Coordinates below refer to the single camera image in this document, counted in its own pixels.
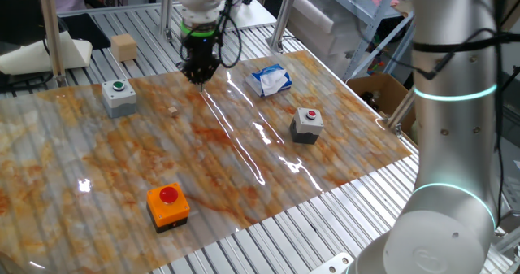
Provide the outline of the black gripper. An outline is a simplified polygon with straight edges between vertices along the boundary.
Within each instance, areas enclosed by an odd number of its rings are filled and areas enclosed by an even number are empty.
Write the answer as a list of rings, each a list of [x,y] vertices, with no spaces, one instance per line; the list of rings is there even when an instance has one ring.
[[[211,80],[220,66],[220,62],[214,54],[216,44],[215,35],[208,37],[189,35],[183,39],[183,56],[184,61],[187,62],[178,63],[178,68],[188,81],[196,86],[197,90],[201,90]],[[190,62],[194,62],[196,65],[204,64],[201,77],[199,71],[196,71]]]

